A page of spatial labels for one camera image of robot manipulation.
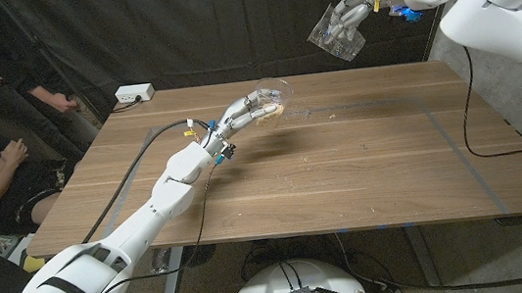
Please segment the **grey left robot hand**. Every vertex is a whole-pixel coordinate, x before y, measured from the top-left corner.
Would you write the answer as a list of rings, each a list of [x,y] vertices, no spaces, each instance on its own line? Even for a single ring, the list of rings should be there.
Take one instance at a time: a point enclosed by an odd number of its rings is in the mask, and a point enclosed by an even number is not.
[[[215,156],[226,146],[228,138],[251,122],[267,125],[274,121],[284,110],[282,94],[278,89],[259,89],[234,101],[212,132],[208,133],[208,137],[202,139],[201,146],[211,156]]]

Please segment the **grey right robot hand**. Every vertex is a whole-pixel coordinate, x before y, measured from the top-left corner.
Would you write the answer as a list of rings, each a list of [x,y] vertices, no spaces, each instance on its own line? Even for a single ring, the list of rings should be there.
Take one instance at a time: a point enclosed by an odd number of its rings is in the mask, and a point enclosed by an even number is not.
[[[383,8],[390,8],[392,12],[403,5],[404,0],[341,0],[333,9],[324,43],[332,43],[335,39],[351,41],[358,25],[370,13]]]

